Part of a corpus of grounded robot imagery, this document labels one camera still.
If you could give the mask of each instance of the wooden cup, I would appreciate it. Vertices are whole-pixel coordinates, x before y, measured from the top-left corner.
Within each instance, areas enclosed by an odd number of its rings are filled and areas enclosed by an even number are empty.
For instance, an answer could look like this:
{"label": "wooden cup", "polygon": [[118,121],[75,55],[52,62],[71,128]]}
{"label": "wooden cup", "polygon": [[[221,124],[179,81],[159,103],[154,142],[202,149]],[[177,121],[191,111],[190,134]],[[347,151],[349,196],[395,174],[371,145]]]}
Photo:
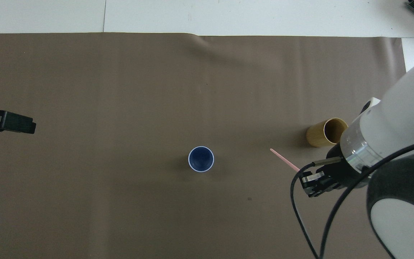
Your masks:
{"label": "wooden cup", "polygon": [[306,140],[311,146],[334,146],[340,142],[341,135],[348,124],[340,118],[330,118],[312,125],[306,131]]}

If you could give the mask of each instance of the pink straw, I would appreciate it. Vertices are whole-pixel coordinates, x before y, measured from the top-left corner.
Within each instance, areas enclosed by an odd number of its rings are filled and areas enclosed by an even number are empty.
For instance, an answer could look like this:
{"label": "pink straw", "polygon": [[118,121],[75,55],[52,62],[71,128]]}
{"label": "pink straw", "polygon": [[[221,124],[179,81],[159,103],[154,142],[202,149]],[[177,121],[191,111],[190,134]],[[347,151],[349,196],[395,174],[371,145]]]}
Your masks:
{"label": "pink straw", "polygon": [[281,154],[276,152],[274,149],[269,149],[269,150],[271,150],[271,152],[273,152],[278,158],[282,159],[282,161],[284,161],[286,164],[288,164],[293,170],[295,170],[296,172],[299,171],[298,167],[296,167],[294,164],[292,164],[292,162],[288,161],[285,157],[281,156]]}

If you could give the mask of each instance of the white table surface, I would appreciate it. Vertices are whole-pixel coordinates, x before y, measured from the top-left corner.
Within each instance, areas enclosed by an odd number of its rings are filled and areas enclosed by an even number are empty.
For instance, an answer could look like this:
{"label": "white table surface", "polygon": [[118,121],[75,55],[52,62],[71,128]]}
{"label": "white table surface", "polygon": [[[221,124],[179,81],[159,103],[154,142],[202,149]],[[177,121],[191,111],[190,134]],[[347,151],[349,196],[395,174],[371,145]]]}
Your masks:
{"label": "white table surface", "polygon": [[414,13],[401,0],[0,0],[0,33],[103,31],[401,37],[414,66]]}

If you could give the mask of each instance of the blue cup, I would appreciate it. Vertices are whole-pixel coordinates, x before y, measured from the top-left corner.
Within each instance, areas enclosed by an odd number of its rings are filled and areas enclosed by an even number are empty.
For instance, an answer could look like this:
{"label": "blue cup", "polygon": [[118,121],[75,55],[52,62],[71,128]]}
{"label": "blue cup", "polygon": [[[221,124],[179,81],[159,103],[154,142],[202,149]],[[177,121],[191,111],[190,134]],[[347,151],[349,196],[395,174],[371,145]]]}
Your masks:
{"label": "blue cup", "polygon": [[211,169],[214,161],[213,152],[206,146],[197,146],[188,155],[189,167],[200,173]]}

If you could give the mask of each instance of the black cable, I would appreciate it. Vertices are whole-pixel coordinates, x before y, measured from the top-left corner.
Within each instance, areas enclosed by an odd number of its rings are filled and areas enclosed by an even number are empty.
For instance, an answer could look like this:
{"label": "black cable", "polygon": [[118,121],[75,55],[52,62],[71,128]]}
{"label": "black cable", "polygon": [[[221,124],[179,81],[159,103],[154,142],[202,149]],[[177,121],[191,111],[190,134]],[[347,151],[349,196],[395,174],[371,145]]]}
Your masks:
{"label": "black cable", "polygon": [[319,258],[319,256],[317,256],[317,252],[316,252],[316,250],[314,249],[314,246],[312,245],[311,239],[309,239],[308,233],[306,233],[306,228],[304,227],[303,222],[301,221],[301,218],[299,218],[299,213],[298,213],[298,210],[297,210],[296,205],[295,205],[294,194],[293,194],[293,192],[294,192],[294,187],[295,187],[295,183],[296,183],[296,181],[298,180],[299,176],[300,176],[300,175],[301,175],[304,171],[306,171],[309,167],[312,167],[312,166],[315,166],[314,162],[312,162],[312,163],[310,163],[310,164],[307,164],[307,165],[303,166],[303,167],[302,167],[302,168],[301,168],[301,169],[300,169],[300,170],[296,173],[295,177],[294,177],[294,178],[293,178],[293,180],[292,180],[292,183],[290,184],[290,200],[292,201],[292,207],[293,207],[293,209],[294,209],[295,216],[296,216],[296,218],[297,218],[297,220],[298,220],[299,226],[301,227],[301,231],[303,232],[304,238],[306,238],[306,242],[308,243],[309,248],[311,249],[311,252],[312,252],[312,254],[314,255],[314,258],[318,259],[318,258]]}
{"label": "black cable", "polygon": [[327,243],[327,237],[328,237],[328,231],[330,230],[330,226],[332,225],[333,219],[335,218],[335,214],[338,211],[338,209],[340,208],[340,205],[343,203],[343,201],[346,199],[346,197],[348,196],[348,194],[350,194],[350,192],[356,187],[356,185],[358,185],[363,179],[365,179],[366,177],[368,177],[372,172],[374,172],[375,170],[377,170],[379,167],[381,167],[383,164],[386,164],[387,162],[405,154],[408,153],[410,151],[414,150],[414,144],[411,146],[407,146],[403,149],[400,149],[399,151],[396,151],[394,153],[392,153],[391,155],[385,157],[384,159],[382,159],[381,161],[377,162],[375,165],[373,165],[372,167],[368,168],[367,170],[365,170],[360,177],[358,178],[358,180],[356,180],[353,184],[351,184],[350,186],[346,187],[346,190],[342,193],[342,195],[340,196],[340,198],[338,198],[338,200],[336,201],[335,205],[332,208],[332,211],[330,212],[330,215],[327,219],[327,223],[325,224],[325,228],[323,231],[323,235],[322,235],[322,242],[321,242],[321,249],[320,249],[320,253],[319,253],[319,259],[323,258],[324,252],[325,252],[325,244]]}

